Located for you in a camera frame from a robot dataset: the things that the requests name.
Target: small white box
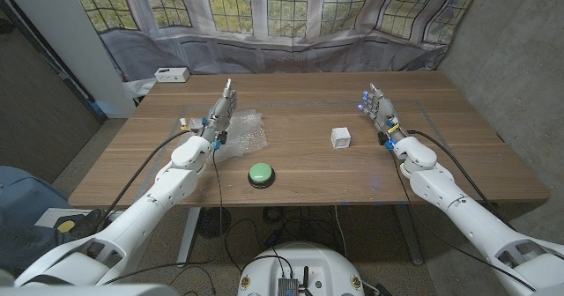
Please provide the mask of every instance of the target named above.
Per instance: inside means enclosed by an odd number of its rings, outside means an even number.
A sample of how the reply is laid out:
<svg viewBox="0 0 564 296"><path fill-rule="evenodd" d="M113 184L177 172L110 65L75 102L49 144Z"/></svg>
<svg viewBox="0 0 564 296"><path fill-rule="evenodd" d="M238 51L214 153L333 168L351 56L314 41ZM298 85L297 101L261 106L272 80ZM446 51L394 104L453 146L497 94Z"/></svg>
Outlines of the small white box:
<svg viewBox="0 0 564 296"><path fill-rule="evenodd" d="M159 68L155 77L159 82L186 82L190 73L188 68Z"/></svg>
<svg viewBox="0 0 564 296"><path fill-rule="evenodd" d="M331 132L331 142L333 143L333 148L346 148L349 147L351 143L351 135L349 134L349 129L347 128L335 128Z"/></svg>

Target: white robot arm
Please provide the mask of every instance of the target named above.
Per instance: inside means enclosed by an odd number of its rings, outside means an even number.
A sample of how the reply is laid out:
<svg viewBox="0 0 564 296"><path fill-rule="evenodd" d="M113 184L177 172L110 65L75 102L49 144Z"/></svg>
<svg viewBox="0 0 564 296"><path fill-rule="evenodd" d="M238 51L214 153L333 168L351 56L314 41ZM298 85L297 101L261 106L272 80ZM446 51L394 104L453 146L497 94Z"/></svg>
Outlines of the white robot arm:
<svg viewBox="0 0 564 296"><path fill-rule="evenodd" d="M532 295L554 288L558 290L555 294L563 294L564 246L512 230L465 194L452 174L436 161L434 151L405 133L390 100L371 86L373 92L364 93L359 109L375 122L381 144L404 160L400 169L409 178L413 192L441 209L488 263L529 286L495 270L511 295Z"/></svg>
<svg viewBox="0 0 564 296"><path fill-rule="evenodd" d="M131 257L165 213L196 189L237 106L237 93L228 80L223 96L210 109L197 136L190 137L172 153L172 160L156 176L155 183L112 224L99 233L52 249L15 281L15 286L68 283L104 285L124 274Z"/></svg>

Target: wooden table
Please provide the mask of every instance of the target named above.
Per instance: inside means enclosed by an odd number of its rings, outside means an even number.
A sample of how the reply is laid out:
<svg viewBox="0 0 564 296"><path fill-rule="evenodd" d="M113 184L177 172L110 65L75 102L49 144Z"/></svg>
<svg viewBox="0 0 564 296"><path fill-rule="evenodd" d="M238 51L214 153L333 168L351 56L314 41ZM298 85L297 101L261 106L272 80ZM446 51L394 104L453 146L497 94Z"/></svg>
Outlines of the wooden table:
<svg viewBox="0 0 564 296"><path fill-rule="evenodd" d="M263 115L269 145L218 163L225 206L405 202L390 153L377 143L374 124L357 109L370 82L392 99L407 129L446 142L490 200L529 202L549 196L462 94L440 72L424 71L190 76L186 84L156 84L72 193L70 203L109 205L154 147L179 131L179 117L207 114L227 78L239 93L237 111L255 109ZM333 149L330 133L337 127L349 129L349 148ZM464 191L478 198L440 149L420 141L437 152ZM130 205L152 185L175 146L172 142L155 156L119 205ZM256 162L276 170L276 181L268 189L249 186L247 173ZM423 202L410 193L413 202ZM219 205L211 166L182 204Z"/></svg>

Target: table leg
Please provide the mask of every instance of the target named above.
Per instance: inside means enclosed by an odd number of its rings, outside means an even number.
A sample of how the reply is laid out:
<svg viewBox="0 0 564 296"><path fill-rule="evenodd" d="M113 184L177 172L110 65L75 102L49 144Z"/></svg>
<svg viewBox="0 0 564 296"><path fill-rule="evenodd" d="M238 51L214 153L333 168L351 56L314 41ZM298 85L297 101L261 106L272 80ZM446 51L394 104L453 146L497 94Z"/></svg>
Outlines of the table leg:
<svg viewBox="0 0 564 296"><path fill-rule="evenodd" d="M394 206L394 211L399 220L399 226L401 226L402 232L404 233L405 243L407 243L407 249L413 265L423 265L424 261L421 255L421 248L419 247L415 228L413 227L407 206L405 204L397 204Z"/></svg>
<svg viewBox="0 0 564 296"><path fill-rule="evenodd" d="M184 234L182 235L182 241L178 250L178 258L176 259L178 263L185 263L188 261L192 242L194 241L194 238L196 238L197 221L200 217L201 210L202 208L200 207L191 207L188 210L188 217L186 218L186 225L184 226Z"/></svg>

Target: electrical outlet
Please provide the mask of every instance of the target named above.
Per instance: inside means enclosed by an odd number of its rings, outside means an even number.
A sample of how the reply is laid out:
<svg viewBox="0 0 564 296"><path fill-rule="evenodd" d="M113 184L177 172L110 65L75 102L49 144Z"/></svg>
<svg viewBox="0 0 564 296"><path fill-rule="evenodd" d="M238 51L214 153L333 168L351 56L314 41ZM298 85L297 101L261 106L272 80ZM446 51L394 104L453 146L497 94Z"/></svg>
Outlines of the electrical outlet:
<svg viewBox="0 0 564 296"><path fill-rule="evenodd" d="M186 82L189 76L188 68L159 68L155 72L159 82Z"/></svg>

